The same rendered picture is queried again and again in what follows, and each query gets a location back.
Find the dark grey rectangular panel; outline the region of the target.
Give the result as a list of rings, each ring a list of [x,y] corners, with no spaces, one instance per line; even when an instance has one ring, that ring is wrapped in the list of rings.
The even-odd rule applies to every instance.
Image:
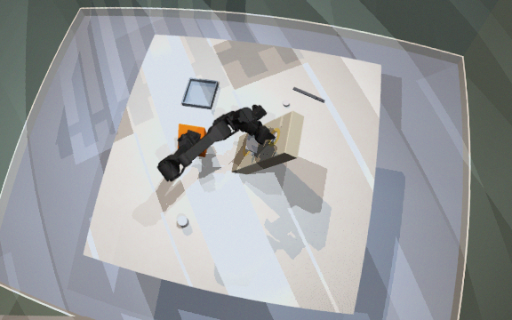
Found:
[[[277,138],[258,143],[257,154],[252,156],[245,149],[248,133],[239,136],[232,172],[250,174],[298,158],[303,120],[304,116],[291,111],[264,124],[272,134],[277,132]]]

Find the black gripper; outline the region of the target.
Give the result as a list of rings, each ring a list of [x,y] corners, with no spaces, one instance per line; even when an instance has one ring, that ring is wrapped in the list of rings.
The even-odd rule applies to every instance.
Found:
[[[265,140],[275,139],[275,136],[270,132],[269,128],[267,128],[266,125],[262,125],[261,121],[259,121],[257,124],[255,124],[253,121],[242,124],[239,130],[241,132],[247,132],[251,136],[254,135],[255,140],[261,145],[265,142]]]

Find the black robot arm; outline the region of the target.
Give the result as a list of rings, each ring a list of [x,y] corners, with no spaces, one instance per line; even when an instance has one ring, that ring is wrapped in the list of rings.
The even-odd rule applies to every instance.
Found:
[[[177,139],[179,148],[174,152],[174,155],[168,155],[159,162],[157,170],[163,174],[166,181],[173,181],[179,178],[187,166],[192,164],[192,161],[208,149],[211,144],[216,141],[225,140],[235,134],[239,131],[242,124],[251,121],[255,124],[259,123],[257,120],[260,120],[266,114],[267,112],[262,106],[253,105],[252,110],[250,108],[241,108],[222,115],[214,121],[203,138],[200,138],[201,133],[188,130],[188,133],[181,134]],[[233,132],[231,132],[228,124],[233,129]],[[181,173],[180,164],[183,166]]]

